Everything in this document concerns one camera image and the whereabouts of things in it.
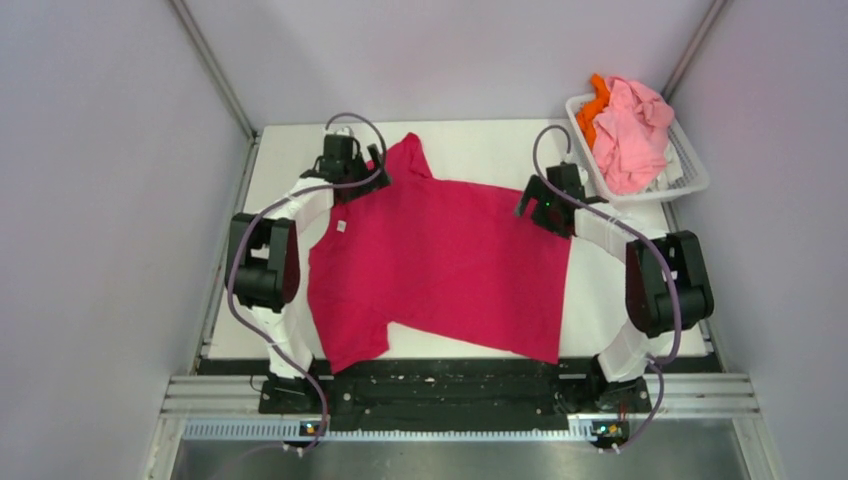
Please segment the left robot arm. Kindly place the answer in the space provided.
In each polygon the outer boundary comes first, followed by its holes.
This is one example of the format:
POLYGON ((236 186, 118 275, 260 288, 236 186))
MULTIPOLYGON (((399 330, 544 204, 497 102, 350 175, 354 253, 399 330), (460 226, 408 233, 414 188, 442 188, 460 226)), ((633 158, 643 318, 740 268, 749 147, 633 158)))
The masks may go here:
POLYGON ((308 370, 310 350, 297 338, 292 305, 301 282, 299 238, 333 207, 389 185, 383 139, 363 147, 351 134, 327 133, 322 153, 280 199, 230 221, 226 301, 235 319, 264 342, 269 383, 297 413, 329 413, 326 394, 308 370))

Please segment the orange t-shirt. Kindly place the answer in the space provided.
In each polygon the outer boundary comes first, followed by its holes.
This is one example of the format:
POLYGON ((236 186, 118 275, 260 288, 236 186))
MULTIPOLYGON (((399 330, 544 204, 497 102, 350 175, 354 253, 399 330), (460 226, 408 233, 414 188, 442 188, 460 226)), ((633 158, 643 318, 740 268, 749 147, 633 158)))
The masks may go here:
POLYGON ((609 105, 610 91, 605 79, 597 73, 590 77, 589 83, 595 96, 581 107, 575 118, 589 150, 592 150, 597 138, 594 119, 609 105))

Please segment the magenta t-shirt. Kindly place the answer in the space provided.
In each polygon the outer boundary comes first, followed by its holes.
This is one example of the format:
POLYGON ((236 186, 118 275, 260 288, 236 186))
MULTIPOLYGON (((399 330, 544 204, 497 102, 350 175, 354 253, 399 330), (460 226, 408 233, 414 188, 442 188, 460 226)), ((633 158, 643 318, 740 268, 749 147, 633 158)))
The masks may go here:
POLYGON ((415 134, 387 166, 391 184, 333 207, 309 253, 332 371, 386 353, 393 323, 556 363, 570 241, 516 216, 516 190, 435 178, 415 134))

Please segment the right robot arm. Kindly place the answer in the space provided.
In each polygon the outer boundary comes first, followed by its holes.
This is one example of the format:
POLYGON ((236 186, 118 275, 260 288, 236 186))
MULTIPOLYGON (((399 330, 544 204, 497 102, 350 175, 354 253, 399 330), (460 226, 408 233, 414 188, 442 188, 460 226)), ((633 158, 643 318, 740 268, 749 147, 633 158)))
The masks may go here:
POLYGON ((675 361, 684 332, 714 311, 698 237, 644 226, 602 198, 586 196, 579 169, 570 163, 531 175, 515 213, 559 237, 591 242, 623 264, 626 318, 592 358, 584 386, 569 395, 568 405, 600 412, 634 406, 644 397, 639 383, 646 370, 675 361))

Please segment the aluminium frame profile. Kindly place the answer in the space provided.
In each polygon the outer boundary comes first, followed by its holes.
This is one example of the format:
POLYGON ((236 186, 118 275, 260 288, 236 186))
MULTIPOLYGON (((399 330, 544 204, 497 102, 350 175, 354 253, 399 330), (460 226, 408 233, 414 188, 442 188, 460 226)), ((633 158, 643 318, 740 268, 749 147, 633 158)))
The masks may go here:
POLYGON ((166 417, 251 417, 259 414, 258 381, 252 376, 173 376, 160 414, 166 417))

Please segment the white plastic basket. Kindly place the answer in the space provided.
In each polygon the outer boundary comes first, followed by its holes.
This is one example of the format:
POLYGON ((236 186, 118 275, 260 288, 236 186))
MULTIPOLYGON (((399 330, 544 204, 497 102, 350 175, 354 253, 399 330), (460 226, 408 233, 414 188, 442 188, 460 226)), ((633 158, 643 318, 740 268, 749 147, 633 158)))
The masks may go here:
POLYGON ((710 185, 710 176, 688 136, 677 119, 668 129, 669 145, 674 148, 681 176, 669 182, 666 188, 647 189, 630 195, 613 193, 597 167, 595 158, 576 120, 576 113, 584 104, 594 99, 593 93, 585 93, 568 98, 565 103, 567 119, 575 129, 571 136, 572 151, 578 164, 587 171, 588 183, 598 196, 616 205, 633 205, 645 202, 671 202, 683 196, 706 190, 710 185))

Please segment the light pink t-shirt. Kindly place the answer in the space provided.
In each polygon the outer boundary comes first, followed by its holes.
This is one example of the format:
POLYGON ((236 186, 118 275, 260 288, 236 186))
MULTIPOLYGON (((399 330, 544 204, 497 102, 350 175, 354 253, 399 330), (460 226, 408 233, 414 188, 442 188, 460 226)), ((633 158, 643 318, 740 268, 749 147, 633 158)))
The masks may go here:
POLYGON ((673 108, 650 87, 622 77, 605 79, 608 105, 593 118, 592 155, 609 191, 632 195, 666 169, 673 108))

